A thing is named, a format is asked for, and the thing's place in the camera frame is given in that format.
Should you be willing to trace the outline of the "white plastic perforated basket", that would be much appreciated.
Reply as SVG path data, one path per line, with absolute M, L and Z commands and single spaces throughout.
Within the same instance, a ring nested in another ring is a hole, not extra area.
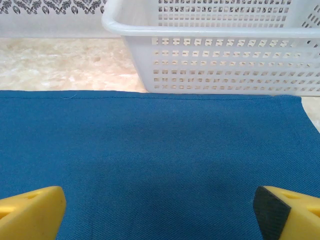
M 320 0 L 107 0 L 145 89 L 320 97 Z

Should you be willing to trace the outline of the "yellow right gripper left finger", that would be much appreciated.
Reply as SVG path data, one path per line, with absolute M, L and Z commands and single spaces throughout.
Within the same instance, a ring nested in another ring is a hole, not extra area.
M 65 210 L 60 186 L 0 199 L 0 240 L 56 240 Z

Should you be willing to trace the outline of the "blue long pants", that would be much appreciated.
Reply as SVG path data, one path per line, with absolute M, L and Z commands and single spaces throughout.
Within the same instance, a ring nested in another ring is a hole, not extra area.
M 258 186 L 320 197 L 296 96 L 0 91 L 0 198 L 61 186 L 57 240 L 262 240 Z

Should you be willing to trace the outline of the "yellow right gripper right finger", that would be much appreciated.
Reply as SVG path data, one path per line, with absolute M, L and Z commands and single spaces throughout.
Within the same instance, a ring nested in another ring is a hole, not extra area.
M 320 198 L 259 186 L 253 211 L 263 240 L 320 240 Z

